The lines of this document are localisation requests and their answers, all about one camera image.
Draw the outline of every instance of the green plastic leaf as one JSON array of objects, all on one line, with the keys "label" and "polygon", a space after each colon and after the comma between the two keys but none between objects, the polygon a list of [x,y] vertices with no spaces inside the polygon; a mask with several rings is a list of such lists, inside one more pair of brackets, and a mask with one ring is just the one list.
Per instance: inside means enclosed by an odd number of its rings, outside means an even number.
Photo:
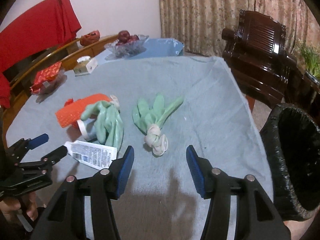
[{"label": "green plastic leaf", "polygon": [[179,106],[181,106],[183,103],[183,97],[179,97],[177,98],[175,101],[173,101],[164,111],[163,115],[159,118],[158,122],[156,122],[156,125],[158,125],[160,127],[160,129],[162,128],[165,120],[167,120],[167,118],[175,111],[179,108]]},{"label": "green plastic leaf", "polygon": [[149,113],[149,105],[145,99],[140,98],[138,100],[138,110],[141,117],[145,117]]},{"label": "green plastic leaf", "polygon": [[148,128],[152,124],[157,124],[162,128],[167,118],[183,103],[183,97],[177,98],[166,109],[164,108],[163,95],[157,95],[153,103],[153,108],[149,109],[148,103],[144,99],[139,99],[137,106],[133,108],[132,118],[134,124],[147,134]]},{"label": "green plastic leaf", "polygon": [[97,115],[94,126],[99,143],[116,147],[119,151],[124,133],[124,126],[119,111],[113,104],[107,101],[98,101],[85,108],[81,114],[81,120],[87,120],[92,114]]},{"label": "green plastic leaf", "polygon": [[158,94],[153,103],[153,110],[156,115],[161,116],[164,113],[164,96]]}]

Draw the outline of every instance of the blue gripper pad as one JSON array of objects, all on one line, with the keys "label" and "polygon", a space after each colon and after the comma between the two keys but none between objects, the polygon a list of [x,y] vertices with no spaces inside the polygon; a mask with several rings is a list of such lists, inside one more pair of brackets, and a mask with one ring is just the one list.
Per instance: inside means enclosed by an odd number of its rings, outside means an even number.
[{"label": "blue gripper pad", "polygon": [[199,193],[200,196],[204,198],[204,195],[205,195],[204,175],[198,163],[198,160],[200,158],[197,155],[192,145],[188,146],[186,155],[187,155],[187,163],[189,166],[189,170],[191,172],[193,183],[196,186],[197,193]]},{"label": "blue gripper pad", "polygon": [[116,195],[118,198],[124,193],[124,189],[127,185],[130,171],[133,165],[134,150],[132,146],[128,146],[127,150],[124,153],[124,156],[121,159],[123,161],[123,164],[117,177],[118,187],[116,190]]},{"label": "blue gripper pad", "polygon": [[47,141],[49,141],[49,136],[46,133],[44,133],[44,134],[39,135],[38,137],[30,140],[27,147],[29,150],[33,150],[33,149],[37,148],[38,146],[46,143]]}]

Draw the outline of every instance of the green plant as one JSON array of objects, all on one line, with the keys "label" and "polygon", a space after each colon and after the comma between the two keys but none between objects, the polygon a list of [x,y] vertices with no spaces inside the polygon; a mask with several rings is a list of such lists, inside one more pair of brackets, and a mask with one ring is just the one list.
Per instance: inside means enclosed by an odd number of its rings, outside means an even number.
[{"label": "green plant", "polygon": [[320,80],[320,55],[319,51],[313,46],[306,45],[305,42],[301,42],[298,45],[299,51],[306,64],[306,69],[315,78]]}]

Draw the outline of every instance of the white wall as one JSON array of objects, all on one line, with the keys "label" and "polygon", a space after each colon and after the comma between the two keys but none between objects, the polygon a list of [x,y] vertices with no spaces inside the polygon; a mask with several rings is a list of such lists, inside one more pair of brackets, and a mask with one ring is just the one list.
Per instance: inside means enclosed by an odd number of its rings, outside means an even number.
[{"label": "white wall", "polygon": [[[43,0],[16,0],[0,25],[2,31],[23,12]],[[82,26],[77,37],[99,30],[101,36],[120,30],[161,36],[159,0],[70,0]]]}]

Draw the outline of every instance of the table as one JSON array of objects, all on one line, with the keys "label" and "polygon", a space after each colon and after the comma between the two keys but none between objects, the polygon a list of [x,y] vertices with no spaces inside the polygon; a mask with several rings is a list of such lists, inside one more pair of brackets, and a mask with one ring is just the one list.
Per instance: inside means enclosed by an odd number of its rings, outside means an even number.
[{"label": "table", "polygon": [[[186,162],[186,148],[193,144],[198,155],[209,159],[230,176],[256,176],[273,199],[271,174],[264,147],[247,101],[242,96],[227,64],[218,57],[164,57],[122,60],[99,65],[91,75],[68,80],[49,98],[36,104],[31,96],[7,132],[11,145],[18,139],[42,133],[49,142],[30,151],[23,161],[37,161],[43,155],[76,139],[73,127],[62,129],[54,115],[64,102],[94,93],[118,97],[124,122],[124,141],[119,157],[128,145],[135,150],[135,161],[124,194],[112,201],[122,240],[192,239],[199,240],[210,200],[196,193]],[[132,109],[140,97],[151,104],[161,92],[170,103],[180,95],[184,103],[164,124],[168,151],[154,157],[143,145],[143,134],[133,124]],[[48,202],[69,175],[85,178],[97,170],[79,164],[69,155],[54,166],[53,185],[39,190]],[[86,201],[86,214],[90,207]],[[92,236],[90,216],[87,235]],[[228,239],[233,239],[236,202],[232,198]]]}]

